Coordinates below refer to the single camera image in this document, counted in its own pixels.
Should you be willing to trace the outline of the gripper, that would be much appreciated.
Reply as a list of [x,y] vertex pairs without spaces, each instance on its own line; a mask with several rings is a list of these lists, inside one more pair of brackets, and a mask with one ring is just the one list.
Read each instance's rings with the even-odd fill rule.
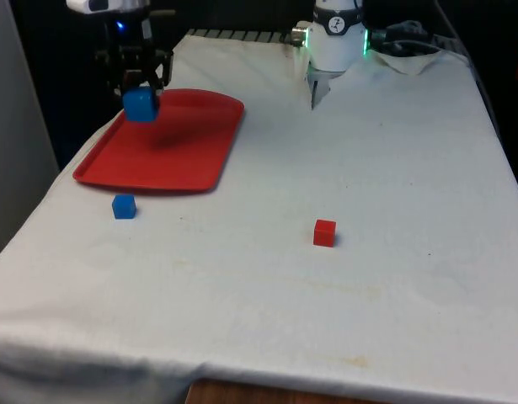
[[159,105],[159,96],[172,77],[174,52],[154,47],[149,11],[113,12],[104,18],[105,44],[97,50],[95,61],[110,92],[121,98],[129,87],[128,59],[130,47],[142,49],[142,73],[152,100]]

